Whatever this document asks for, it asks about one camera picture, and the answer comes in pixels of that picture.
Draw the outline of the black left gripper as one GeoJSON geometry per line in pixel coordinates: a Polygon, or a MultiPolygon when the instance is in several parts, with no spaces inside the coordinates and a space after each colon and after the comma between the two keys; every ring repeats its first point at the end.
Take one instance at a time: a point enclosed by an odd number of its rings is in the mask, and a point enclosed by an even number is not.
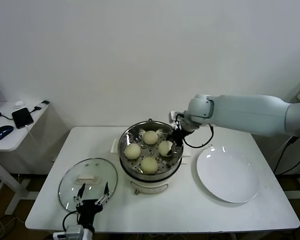
{"type": "Polygon", "coordinates": [[[78,190],[77,195],[73,197],[76,204],[76,211],[79,213],[78,224],[79,225],[93,225],[95,215],[102,211],[102,205],[108,203],[109,200],[109,186],[106,183],[103,191],[103,195],[98,199],[86,199],[82,201],[82,197],[85,191],[85,183],[78,190]]]}

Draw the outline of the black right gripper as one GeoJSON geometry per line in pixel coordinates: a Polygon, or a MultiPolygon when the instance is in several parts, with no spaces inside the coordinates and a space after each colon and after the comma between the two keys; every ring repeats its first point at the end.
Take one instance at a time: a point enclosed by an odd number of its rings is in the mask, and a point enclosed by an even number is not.
{"type": "Polygon", "coordinates": [[[177,154],[180,151],[180,147],[183,146],[183,140],[188,135],[188,132],[180,127],[176,127],[170,133],[170,138],[175,142],[167,142],[167,153],[177,154]]]}

